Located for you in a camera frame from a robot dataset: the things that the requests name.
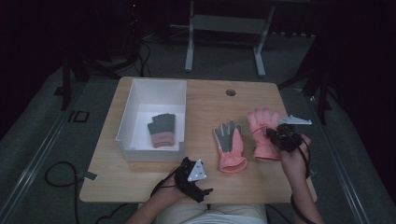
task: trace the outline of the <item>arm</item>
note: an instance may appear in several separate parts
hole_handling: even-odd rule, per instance
[[[172,176],[163,183],[163,187],[174,185],[175,179]],[[163,210],[183,197],[185,194],[176,187],[160,188],[126,221],[126,224],[150,224]]]
[[[311,140],[302,135],[305,142],[309,145]],[[301,150],[309,160],[307,146],[302,143]],[[305,164],[302,155],[298,150],[292,152],[281,151],[280,160],[283,171],[289,180],[293,199],[300,210],[300,212],[309,220],[319,224],[324,223],[315,202],[309,191],[308,184],[305,179]],[[296,223],[304,223],[298,216],[296,216]]]

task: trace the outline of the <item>tabletop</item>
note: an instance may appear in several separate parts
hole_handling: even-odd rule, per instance
[[[266,82],[223,80],[187,81],[186,156],[202,160],[207,178],[196,182],[201,189],[214,189],[204,203],[289,203],[291,189],[279,161],[257,161],[253,157],[254,140],[247,114],[256,107],[269,107],[286,117],[277,86]],[[132,77],[123,77],[108,110],[103,130],[92,156],[89,172],[96,181],[85,180],[79,194],[91,203],[142,203],[152,189],[180,162],[127,161],[115,138],[132,86]],[[235,96],[226,94],[235,91]],[[247,168],[236,174],[219,170],[219,153],[213,134],[221,123],[234,120],[242,125],[243,156]],[[307,180],[314,200],[317,194],[311,179]],[[194,200],[183,199],[185,203]]]

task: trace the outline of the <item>dark background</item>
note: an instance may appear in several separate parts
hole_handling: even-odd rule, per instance
[[[249,4],[200,1],[197,10],[222,15],[262,17],[257,1]],[[271,31],[315,35],[316,48],[305,64],[327,63],[340,105],[353,121],[393,200],[396,154],[395,3],[382,1],[279,2]],[[138,18],[169,37],[170,23],[188,24],[188,1],[1,1],[1,132],[7,132],[47,77],[62,66],[70,49],[111,61],[135,50],[128,23]]]

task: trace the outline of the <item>gray and pink glove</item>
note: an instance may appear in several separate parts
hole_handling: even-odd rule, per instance
[[[152,123],[148,124],[153,147],[172,147],[175,143],[175,121],[174,114],[161,114],[152,117]]]
[[[220,155],[219,169],[224,173],[237,173],[248,165],[247,159],[242,157],[244,143],[241,132],[241,125],[235,127],[233,121],[230,121],[228,126],[221,124],[220,128],[214,131]]]
[[[256,108],[254,112],[247,113],[250,131],[256,143],[254,157],[259,161],[279,160],[279,151],[266,135],[266,128],[275,129],[277,127],[278,112],[273,112],[268,108]]]

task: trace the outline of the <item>storage box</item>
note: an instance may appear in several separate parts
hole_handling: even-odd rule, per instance
[[[116,141],[127,161],[182,161],[187,82],[134,79]],[[160,114],[175,114],[175,143],[154,148],[148,124]]]

